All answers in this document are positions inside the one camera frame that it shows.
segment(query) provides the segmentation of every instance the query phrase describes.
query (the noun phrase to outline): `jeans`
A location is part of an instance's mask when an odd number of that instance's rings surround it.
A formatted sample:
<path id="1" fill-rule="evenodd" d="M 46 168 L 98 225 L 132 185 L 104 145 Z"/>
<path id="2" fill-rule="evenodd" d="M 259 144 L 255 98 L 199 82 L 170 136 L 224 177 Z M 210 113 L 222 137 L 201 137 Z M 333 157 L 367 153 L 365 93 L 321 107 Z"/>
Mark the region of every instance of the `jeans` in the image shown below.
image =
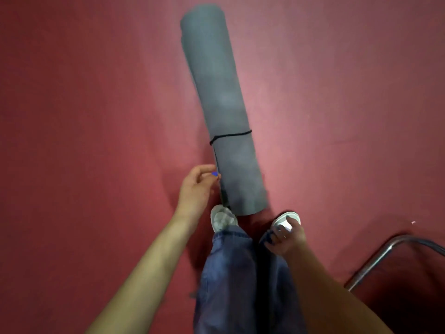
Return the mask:
<path id="1" fill-rule="evenodd" d="M 195 334 L 307 332 L 286 261 L 239 226 L 213 237 L 193 323 Z"/>

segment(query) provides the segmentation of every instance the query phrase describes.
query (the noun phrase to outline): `rolled yoga mat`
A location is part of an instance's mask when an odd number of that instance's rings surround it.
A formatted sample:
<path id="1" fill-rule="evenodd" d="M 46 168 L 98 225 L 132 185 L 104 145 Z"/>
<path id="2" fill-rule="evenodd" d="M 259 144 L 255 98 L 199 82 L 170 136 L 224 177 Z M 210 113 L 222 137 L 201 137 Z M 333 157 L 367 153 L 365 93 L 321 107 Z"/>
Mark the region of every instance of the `rolled yoga mat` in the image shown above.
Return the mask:
<path id="1" fill-rule="evenodd" d="M 181 29 L 182 48 L 222 175 L 223 205 L 236 215 L 257 213 L 268 206 L 267 195 L 224 13 L 217 5 L 199 5 L 182 18 Z M 242 135 L 224 137 L 227 134 Z"/>

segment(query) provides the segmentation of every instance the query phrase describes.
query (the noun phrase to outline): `black cord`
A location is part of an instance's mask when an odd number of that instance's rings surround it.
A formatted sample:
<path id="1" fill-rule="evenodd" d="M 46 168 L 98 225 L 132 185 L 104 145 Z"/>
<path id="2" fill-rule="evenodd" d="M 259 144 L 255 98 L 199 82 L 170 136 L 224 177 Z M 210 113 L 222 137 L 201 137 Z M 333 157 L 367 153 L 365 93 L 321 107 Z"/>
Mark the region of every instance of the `black cord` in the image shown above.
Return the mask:
<path id="1" fill-rule="evenodd" d="M 223 137 L 232 137 L 232 136 L 242 136 L 242 135 L 247 135 L 250 134 L 252 132 L 252 130 L 246 131 L 246 132 L 242 132 L 240 134 L 226 134 L 226 135 L 218 135 L 218 136 L 214 136 L 214 138 L 210 141 L 210 145 L 212 145 L 214 143 L 215 140 L 219 139 L 219 138 L 223 138 Z"/>

